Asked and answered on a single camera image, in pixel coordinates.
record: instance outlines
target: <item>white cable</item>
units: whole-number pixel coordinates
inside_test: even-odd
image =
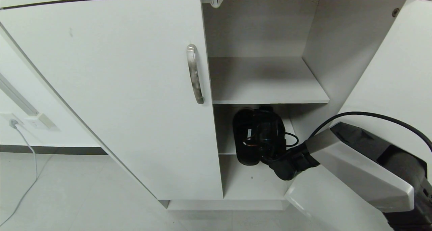
[[[13,211],[13,213],[4,221],[0,224],[0,227],[7,222],[18,210],[18,207],[20,206],[21,202],[23,201],[24,197],[26,196],[26,194],[28,193],[28,191],[33,187],[33,185],[36,183],[37,179],[39,178],[39,176],[37,176],[37,163],[36,163],[36,152],[34,152],[34,149],[30,146],[30,144],[27,142],[26,138],[23,136],[23,133],[20,132],[20,130],[17,128],[17,124],[18,122],[15,120],[11,120],[9,122],[10,126],[12,128],[14,128],[15,130],[18,131],[18,133],[20,133],[21,137],[24,139],[24,141],[26,142],[28,148],[30,148],[30,150],[33,152],[33,156],[34,156],[34,168],[36,169],[36,178],[34,179],[34,182],[31,184],[31,186],[28,188],[28,190],[26,191],[26,193],[23,194],[23,197],[21,197],[20,201],[18,202],[17,207],[15,208],[15,210]]]

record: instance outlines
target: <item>gray floor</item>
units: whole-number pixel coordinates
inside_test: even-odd
[[[38,154],[40,178],[1,231],[320,230],[286,211],[166,211],[109,156]],[[0,153],[0,220],[34,180],[32,154]]]

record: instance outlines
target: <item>gray robot arm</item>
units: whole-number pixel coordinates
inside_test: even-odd
[[[343,122],[315,135],[327,123],[301,145],[264,163],[283,180],[321,164],[380,210],[395,231],[432,231],[432,186],[427,180],[427,164],[378,136]],[[431,148],[430,140],[416,131],[413,132]]]

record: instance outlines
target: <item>black cord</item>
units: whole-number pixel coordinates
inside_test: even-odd
[[[291,145],[287,145],[287,147],[293,147],[293,146],[295,146],[295,145],[298,144],[298,137],[296,135],[294,135],[292,133],[289,133],[289,132],[286,132],[285,135],[290,135],[290,136],[292,136],[292,137],[294,137],[296,139],[296,143],[291,144]]]
[[[398,124],[400,126],[403,126],[405,128],[407,128],[408,130],[412,131],[413,133],[415,133],[416,135],[418,135],[425,143],[426,145],[428,145],[429,149],[432,152],[432,142],[431,140],[429,140],[429,138],[423,134],[421,131],[417,130],[416,128],[414,128],[413,126],[400,121],[398,119],[392,118],[392,117],[387,117],[385,115],[382,114],[375,114],[375,113],[370,113],[370,112],[362,112],[362,111],[350,111],[350,112],[345,112],[345,113],[341,113],[341,114],[337,114],[333,117],[330,117],[329,119],[327,119],[326,121],[324,121],[324,123],[322,123],[320,126],[318,126],[318,128],[316,128],[314,130],[314,132],[312,132],[311,137],[313,137],[314,135],[316,135],[318,133],[318,131],[320,131],[324,126],[326,126],[328,123],[332,122],[334,119],[337,119],[339,117],[344,117],[344,116],[353,116],[353,115],[357,115],[357,116],[367,116],[367,117],[375,117],[375,118],[380,118],[380,119],[384,119],[390,122],[393,122],[395,124]],[[290,150],[288,149],[287,152],[285,152],[284,154],[282,154],[281,156],[275,158],[275,159],[269,159],[267,160],[268,162],[276,162],[279,161],[283,158],[285,158],[288,154],[290,154]]]

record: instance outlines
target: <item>baseboard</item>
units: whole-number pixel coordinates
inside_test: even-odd
[[[91,147],[33,147],[37,154],[107,155],[102,148]],[[0,152],[31,153],[28,146],[0,145]]]

